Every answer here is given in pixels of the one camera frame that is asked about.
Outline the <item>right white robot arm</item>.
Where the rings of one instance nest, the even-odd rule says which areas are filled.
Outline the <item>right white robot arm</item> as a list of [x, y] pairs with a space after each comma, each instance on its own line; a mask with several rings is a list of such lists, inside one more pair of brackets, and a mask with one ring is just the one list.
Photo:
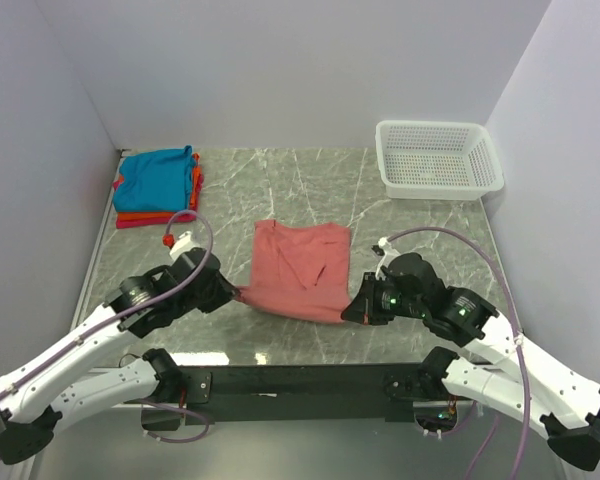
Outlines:
[[469, 398], [520, 422], [559, 458], [584, 471], [600, 461], [600, 384], [576, 373], [522, 334], [477, 293], [447, 286], [417, 253], [386, 255], [363, 276], [342, 312], [348, 322], [420, 320], [434, 335], [489, 362], [475, 365], [434, 348], [419, 366], [424, 395]]

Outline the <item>salmon pink t shirt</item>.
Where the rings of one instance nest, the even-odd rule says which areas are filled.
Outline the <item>salmon pink t shirt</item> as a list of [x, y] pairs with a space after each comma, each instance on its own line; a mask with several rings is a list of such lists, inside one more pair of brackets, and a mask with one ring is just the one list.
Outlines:
[[256, 222], [250, 280], [239, 288], [239, 300], [290, 319], [341, 324], [350, 303], [350, 239], [350, 229], [335, 223]]

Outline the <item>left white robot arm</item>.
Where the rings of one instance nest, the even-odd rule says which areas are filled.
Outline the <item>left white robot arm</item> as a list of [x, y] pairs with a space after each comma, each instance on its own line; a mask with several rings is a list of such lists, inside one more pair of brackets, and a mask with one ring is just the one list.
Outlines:
[[237, 288], [219, 260], [195, 247], [172, 264], [129, 277], [72, 332], [24, 366], [0, 377], [0, 462], [20, 463], [55, 434], [128, 401], [166, 402], [184, 391], [183, 375], [164, 349], [150, 349], [125, 367], [88, 372], [116, 349], [198, 310], [211, 313]]

